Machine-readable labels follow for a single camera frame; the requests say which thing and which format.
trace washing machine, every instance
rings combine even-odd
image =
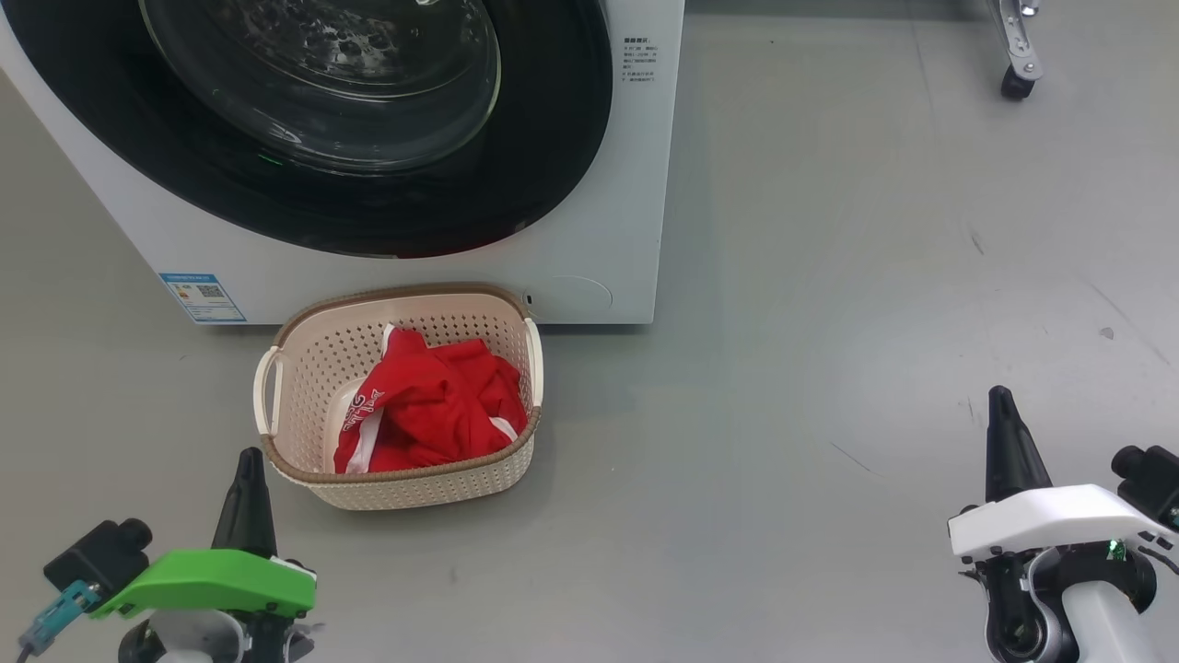
[[[653,319],[684,0],[0,6],[0,66],[197,323],[436,282]]]

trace floor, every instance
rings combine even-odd
[[[982,497],[987,389],[1058,484],[1179,447],[1179,5],[1046,0],[1016,104],[954,1],[692,5],[657,323],[547,332],[525,479],[356,514],[271,475],[317,661],[987,659],[946,537]],[[274,330],[191,326],[7,84],[0,126],[12,642],[101,519],[208,545]],[[45,659],[112,658],[126,625]]]

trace blue connector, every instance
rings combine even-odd
[[[98,602],[98,585],[74,580],[57,600],[33,619],[33,625],[17,639],[18,644],[22,649],[28,649],[33,656],[45,654],[66,626]]]

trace beige basket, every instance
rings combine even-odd
[[[421,333],[432,346],[482,339],[512,362],[528,408],[520,436],[503,451],[462,462],[335,474],[331,458],[344,412],[376,365],[381,333],[390,322]],[[328,504],[353,511],[410,508],[489,495],[519,481],[532,461],[544,394],[540,335],[512,295],[472,284],[401,288],[329,300],[288,322],[258,362],[253,415],[275,468]]]

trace basket handle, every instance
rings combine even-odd
[[[540,352],[540,332],[531,317],[523,319],[528,327],[528,366],[532,367],[532,406],[540,407],[545,401],[545,355]]]
[[[270,413],[266,413],[266,378],[270,376],[270,368],[282,357],[278,346],[271,347],[266,354],[262,355],[258,369],[253,373],[253,422],[258,427],[259,435],[274,436],[278,424],[279,389],[283,383],[283,365],[275,369],[275,398],[270,403]]]

